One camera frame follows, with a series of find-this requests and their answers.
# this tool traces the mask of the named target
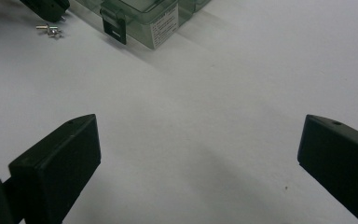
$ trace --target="small screw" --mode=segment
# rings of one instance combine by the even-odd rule
[[[36,26],[36,29],[37,30],[46,30],[46,33],[50,37],[56,37],[56,36],[61,37],[62,36],[62,30],[60,30],[56,26],[49,26],[48,23],[46,23],[46,25]]]

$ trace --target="table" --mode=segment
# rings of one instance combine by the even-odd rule
[[[358,223],[296,160],[305,116],[358,130],[358,1],[213,0],[156,50],[0,0],[0,178],[96,114],[103,160],[64,223]]]

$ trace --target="white label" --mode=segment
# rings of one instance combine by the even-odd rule
[[[153,45],[157,48],[179,27],[179,10],[176,4],[150,25]]]

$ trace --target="black object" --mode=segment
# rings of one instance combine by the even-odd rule
[[[21,0],[45,21],[56,22],[62,19],[63,13],[70,6],[68,0]]]
[[[65,122],[9,165],[0,224],[61,224],[100,162],[95,115]]]
[[[307,115],[298,161],[358,218],[358,131]]]
[[[112,36],[120,43],[127,44],[126,16],[119,10],[112,14],[109,8],[113,7],[111,2],[104,1],[101,3],[100,14],[103,17],[103,31]]]

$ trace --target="plastic container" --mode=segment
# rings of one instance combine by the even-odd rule
[[[210,0],[73,0],[71,5],[74,1],[102,17],[103,30],[114,39],[126,44],[126,35],[130,35],[150,49],[161,45],[180,25],[210,2]]]

